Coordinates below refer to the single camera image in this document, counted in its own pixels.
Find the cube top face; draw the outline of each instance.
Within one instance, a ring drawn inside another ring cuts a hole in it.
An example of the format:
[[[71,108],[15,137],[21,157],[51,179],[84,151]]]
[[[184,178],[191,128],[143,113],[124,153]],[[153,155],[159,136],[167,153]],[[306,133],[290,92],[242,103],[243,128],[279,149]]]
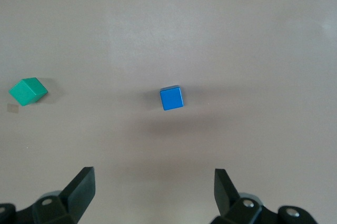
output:
[[[170,110],[184,106],[180,86],[169,86],[160,90],[160,97],[164,110]]]
[[[22,79],[9,90],[9,93],[21,106],[37,102],[47,92],[47,89],[37,80],[37,78]]]

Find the silver bolt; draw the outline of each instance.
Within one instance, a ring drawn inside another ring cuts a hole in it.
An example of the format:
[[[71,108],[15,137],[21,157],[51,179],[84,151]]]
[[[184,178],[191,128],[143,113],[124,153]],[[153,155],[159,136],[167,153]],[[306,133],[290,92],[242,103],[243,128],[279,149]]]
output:
[[[292,217],[299,217],[300,213],[297,212],[297,210],[293,209],[293,208],[287,208],[286,213]]]
[[[249,200],[249,199],[245,199],[243,201],[243,204],[246,206],[246,207],[254,207],[254,203],[253,201]]]
[[[53,202],[52,201],[52,199],[45,199],[44,201],[42,201],[42,206],[47,206],[47,205],[49,205],[51,202]]]

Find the teal cube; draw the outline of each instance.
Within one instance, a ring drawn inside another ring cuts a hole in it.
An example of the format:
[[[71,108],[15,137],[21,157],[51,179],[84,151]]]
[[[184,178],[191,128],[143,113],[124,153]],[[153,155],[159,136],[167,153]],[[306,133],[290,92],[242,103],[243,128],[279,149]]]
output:
[[[47,89],[37,80],[37,78],[22,79],[9,90],[9,93],[21,106],[37,102],[47,94],[47,92]]]

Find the block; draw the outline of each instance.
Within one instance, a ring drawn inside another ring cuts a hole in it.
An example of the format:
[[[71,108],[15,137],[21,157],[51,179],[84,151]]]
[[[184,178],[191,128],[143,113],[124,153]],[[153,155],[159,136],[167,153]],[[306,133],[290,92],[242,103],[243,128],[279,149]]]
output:
[[[21,106],[37,102],[47,94],[47,92],[47,89],[37,80],[37,78],[22,79],[9,90],[9,93]]]
[[[184,106],[180,86],[169,86],[160,90],[160,98],[164,110],[170,110]]]

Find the beige surface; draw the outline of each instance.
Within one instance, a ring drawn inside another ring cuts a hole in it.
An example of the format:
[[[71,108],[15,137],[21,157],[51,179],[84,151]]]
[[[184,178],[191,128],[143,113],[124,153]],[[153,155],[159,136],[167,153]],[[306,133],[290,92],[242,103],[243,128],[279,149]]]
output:
[[[337,0],[0,0],[0,62],[1,202],[94,166],[80,223],[204,224],[225,168],[335,223]],[[48,96],[8,112],[27,77]],[[176,84],[186,106],[163,111]]]

